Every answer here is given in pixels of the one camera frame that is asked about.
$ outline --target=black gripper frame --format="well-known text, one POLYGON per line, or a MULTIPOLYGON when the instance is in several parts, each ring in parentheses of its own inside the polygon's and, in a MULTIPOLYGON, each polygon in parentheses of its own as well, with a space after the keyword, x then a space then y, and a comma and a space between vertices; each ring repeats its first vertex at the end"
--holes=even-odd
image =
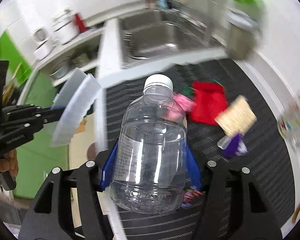
POLYGON ((92 167, 91 161, 87 163, 74 170, 63 171, 56 167, 50 172, 25 216, 19 240, 113 239, 114 234, 107 216, 102 213, 97 194, 102 192, 98 176, 100 167, 96 161, 92 167), (77 188, 84 238, 75 233, 71 188, 77 188))
POLYGON ((251 172, 220 160, 202 171, 204 205, 192 240, 279 240, 280 227, 272 207, 251 172), (221 236, 226 188, 231 188, 228 230, 221 236))

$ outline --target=black mat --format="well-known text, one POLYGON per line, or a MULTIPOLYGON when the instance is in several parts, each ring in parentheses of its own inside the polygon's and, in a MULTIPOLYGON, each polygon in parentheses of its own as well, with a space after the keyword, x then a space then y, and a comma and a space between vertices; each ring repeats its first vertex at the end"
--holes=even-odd
MULTIPOLYGON (((249 155, 233 158, 248 167, 259 181, 272 203, 278 224, 282 226, 294 212, 295 189, 292 166, 285 142, 279 135, 276 119, 258 89, 240 67, 230 59, 214 60, 197 65, 175 65, 163 72, 171 78, 175 92, 192 81, 213 82, 216 80, 226 88, 229 102, 238 95, 244 95, 257 116, 257 123, 247 132, 244 142, 249 155)), ((108 141, 116 140, 120 134, 121 122, 128 105, 142 95, 147 77, 125 81, 106 91, 108 141)), ((224 136, 218 126, 188 122, 187 141, 193 149, 200 149, 209 159, 222 158, 217 142, 224 136)), ((227 230, 231 189, 226 189, 224 219, 220 225, 220 236, 227 230)), ((122 225, 128 239, 168 240, 191 238, 201 210, 202 198, 189 209, 160 215, 143 215, 119 208, 122 225)))

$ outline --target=floor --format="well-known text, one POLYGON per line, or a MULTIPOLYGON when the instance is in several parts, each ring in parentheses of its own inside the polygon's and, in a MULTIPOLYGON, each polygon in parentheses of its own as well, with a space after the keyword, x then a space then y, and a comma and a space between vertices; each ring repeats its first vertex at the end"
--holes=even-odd
MULTIPOLYGON (((71 139, 71 143, 69 145, 69 168, 76 169, 79 168, 83 163, 85 163, 87 159, 87 150, 89 146, 95 142, 95 134, 94 134, 94 115, 88 115, 86 117, 86 124, 84 126, 84 131, 77 133, 71 139)), ((77 189, 72 188, 73 200, 71 203, 72 208, 72 216, 74 226, 78 227, 81 225, 80 214, 79 214, 79 206, 78 206, 78 196, 77 189)), ((103 193, 98 193, 98 197, 101 204, 101 209, 103 214, 107 214, 107 208, 103 204, 103 193)))

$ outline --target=kitchen sink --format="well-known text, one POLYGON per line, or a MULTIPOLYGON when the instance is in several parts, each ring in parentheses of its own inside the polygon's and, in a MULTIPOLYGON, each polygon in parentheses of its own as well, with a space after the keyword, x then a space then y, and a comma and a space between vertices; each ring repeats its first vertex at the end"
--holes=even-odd
POLYGON ((125 37, 125 42, 133 59, 149 59, 203 46, 200 39, 183 26, 170 22, 159 22, 135 30, 125 37))
POLYGON ((121 17, 120 26, 123 68, 139 60, 207 47, 205 26, 198 27, 174 12, 143 10, 121 17))

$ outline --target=blue gripper pad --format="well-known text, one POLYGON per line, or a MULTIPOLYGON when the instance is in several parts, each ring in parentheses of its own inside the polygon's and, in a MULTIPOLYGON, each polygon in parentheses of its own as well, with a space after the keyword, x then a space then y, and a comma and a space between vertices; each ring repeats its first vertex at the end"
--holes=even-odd
MULTIPOLYGON (((114 169, 115 156, 118 150, 118 141, 119 140, 117 140, 116 143, 114 144, 114 147, 112 148, 109 157, 102 168, 101 182, 100 182, 100 189, 102 191, 104 191, 112 181, 112 172, 114 169)), ((195 186, 198 190, 201 190, 202 182, 201 182, 200 169, 188 144, 186 144, 186 167, 188 170, 189 177, 191 179, 191 184, 195 186)))
POLYGON ((188 144, 186 144, 186 167, 192 186, 195 186, 197 190, 201 191, 203 188, 201 181, 201 172, 199 169, 199 165, 195 160, 188 144))
POLYGON ((108 159, 106 160, 105 164, 102 167, 101 182, 99 185, 102 191, 104 191, 112 181, 112 171, 114 169, 115 156, 118 150, 118 141, 119 140, 117 140, 116 143, 114 144, 108 159))

